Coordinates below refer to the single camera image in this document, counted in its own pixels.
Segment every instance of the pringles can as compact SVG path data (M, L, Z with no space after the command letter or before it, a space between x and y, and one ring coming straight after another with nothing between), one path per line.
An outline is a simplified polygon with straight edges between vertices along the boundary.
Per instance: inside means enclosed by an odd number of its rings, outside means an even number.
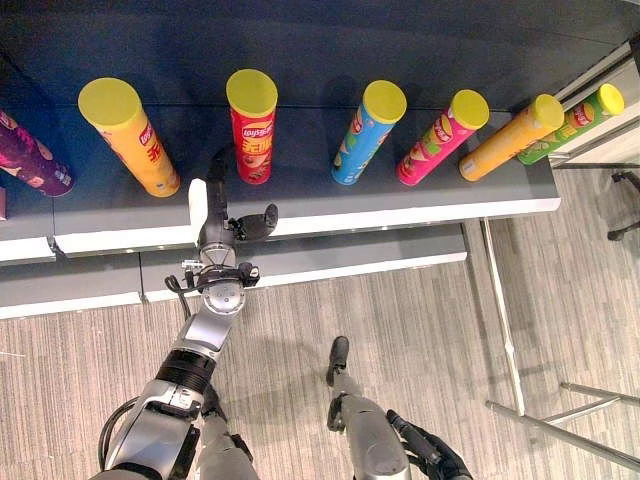
M518 160L533 165L565 143L624 110L624 98L616 87L605 83L597 91L564 114L564 123L555 132L518 154Z
M169 197L180 177L142 109L134 88L118 78L98 78L78 95L78 108L147 193Z
M0 110L0 168L47 197L59 197L73 188L69 167L13 118Z
M405 185L417 185L467 138L489 121L489 105L478 92L460 90L451 105L396 167Z
M333 160L333 179L342 185L356 183L406 110L407 99L397 85L386 80L371 82Z
M268 75L238 70L227 80L238 175L251 185L269 180L278 89Z
M553 96L538 95L504 127L460 160L462 176L470 182L481 179L536 140L562 126L562 105Z

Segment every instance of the blue chip can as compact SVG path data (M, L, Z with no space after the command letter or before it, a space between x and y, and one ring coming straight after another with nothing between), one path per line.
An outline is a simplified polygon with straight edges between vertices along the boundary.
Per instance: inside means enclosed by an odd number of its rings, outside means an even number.
M340 149L331 175L342 185L353 185L404 115L407 102L402 90L386 80L369 84Z

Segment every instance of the purple chip can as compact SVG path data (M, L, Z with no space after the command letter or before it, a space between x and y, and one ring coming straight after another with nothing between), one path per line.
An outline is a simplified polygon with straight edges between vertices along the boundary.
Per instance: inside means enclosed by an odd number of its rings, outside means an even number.
M48 197L73 188L69 167L56 162L47 147L0 110L0 168Z

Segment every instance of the white shelf edge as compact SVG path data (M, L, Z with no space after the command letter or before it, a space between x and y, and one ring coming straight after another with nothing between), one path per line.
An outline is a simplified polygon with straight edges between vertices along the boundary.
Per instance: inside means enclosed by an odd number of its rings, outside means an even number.
M362 265L348 265L344 267L314 270L309 272L287 273L283 275L268 275L262 277L254 288L273 287L291 283L310 282L313 280L325 280L327 278L345 277L350 275L362 275L366 273L387 272L402 268L421 268L442 263L463 262L467 258L467 252L447 253L443 255L431 255L428 257L405 258L402 260L388 260L385 262L366 263ZM188 294L188 297L198 296L198 292ZM145 298L149 302L172 300L178 296L169 290L156 290L145 292Z
M117 305L134 305L142 303L138 292L118 293L101 297L75 298L71 300L56 300L53 302L31 303L0 307L0 320L8 318L22 318L47 313L87 310L90 308L114 307Z
M0 241L0 264L40 259L55 259L47 237Z
M271 237L552 212L558 209L560 201L559 197L554 197L281 218ZM141 249L193 244L189 225L70 233L56 235L55 240L67 255L113 251L131 253Z

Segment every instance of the yellow lid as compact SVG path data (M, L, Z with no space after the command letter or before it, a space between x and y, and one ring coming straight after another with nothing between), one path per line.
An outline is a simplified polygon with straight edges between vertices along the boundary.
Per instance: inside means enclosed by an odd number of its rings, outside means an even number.
M538 123L545 128L557 130L564 123L562 105L547 93L538 95L533 101L533 112Z
M624 98L620 90L610 83L604 83L598 89L598 101L610 115L618 115L624 110Z
M489 121L489 105L482 95L474 90L460 90L451 101L453 118L469 130L478 130Z
M98 129L126 127L142 111L140 97L127 82L118 78L97 78L78 95L82 116Z
M386 80L367 85L362 103L367 113L380 123L396 123L407 111L407 98L400 87Z
M278 103L278 89L260 70L238 70L227 80L227 99L231 107L247 117L265 117Z

